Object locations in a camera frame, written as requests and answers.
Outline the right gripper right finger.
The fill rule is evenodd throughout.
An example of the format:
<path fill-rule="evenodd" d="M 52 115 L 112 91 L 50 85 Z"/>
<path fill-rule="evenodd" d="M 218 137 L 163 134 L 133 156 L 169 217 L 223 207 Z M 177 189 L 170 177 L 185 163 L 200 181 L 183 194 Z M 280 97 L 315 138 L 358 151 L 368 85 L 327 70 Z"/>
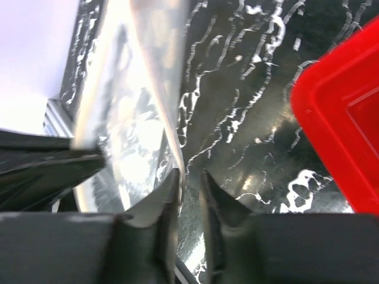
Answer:
<path fill-rule="evenodd" d="M 209 283 L 378 282 L 378 217 L 256 214 L 201 180 Z"/>

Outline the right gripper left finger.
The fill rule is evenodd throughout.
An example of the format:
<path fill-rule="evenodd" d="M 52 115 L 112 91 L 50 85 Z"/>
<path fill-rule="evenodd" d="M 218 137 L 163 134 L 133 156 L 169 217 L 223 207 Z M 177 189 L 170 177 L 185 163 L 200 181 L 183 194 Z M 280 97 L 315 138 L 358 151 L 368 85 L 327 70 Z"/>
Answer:
<path fill-rule="evenodd" d="M 174 283 L 179 171 L 120 214 L 1 214 L 2 283 Z"/>

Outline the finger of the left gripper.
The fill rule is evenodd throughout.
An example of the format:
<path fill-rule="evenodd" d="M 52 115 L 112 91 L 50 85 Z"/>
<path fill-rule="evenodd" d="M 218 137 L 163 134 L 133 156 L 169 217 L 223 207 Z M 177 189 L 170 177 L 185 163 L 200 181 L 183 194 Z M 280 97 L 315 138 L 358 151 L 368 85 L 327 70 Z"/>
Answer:
<path fill-rule="evenodd" d="M 1 211 L 44 211 L 105 166 L 100 149 L 72 150 L 68 138 L 1 131 Z"/>

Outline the polka dot zip bag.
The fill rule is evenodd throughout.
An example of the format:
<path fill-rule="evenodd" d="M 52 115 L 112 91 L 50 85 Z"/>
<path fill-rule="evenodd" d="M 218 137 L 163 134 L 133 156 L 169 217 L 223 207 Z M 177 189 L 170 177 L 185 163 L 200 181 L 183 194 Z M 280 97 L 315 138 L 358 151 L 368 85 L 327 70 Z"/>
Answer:
<path fill-rule="evenodd" d="M 105 167 L 78 185 L 82 212 L 122 212 L 172 170 L 185 187 L 176 131 L 188 1 L 106 1 L 71 148 L 101 148 Z"/>

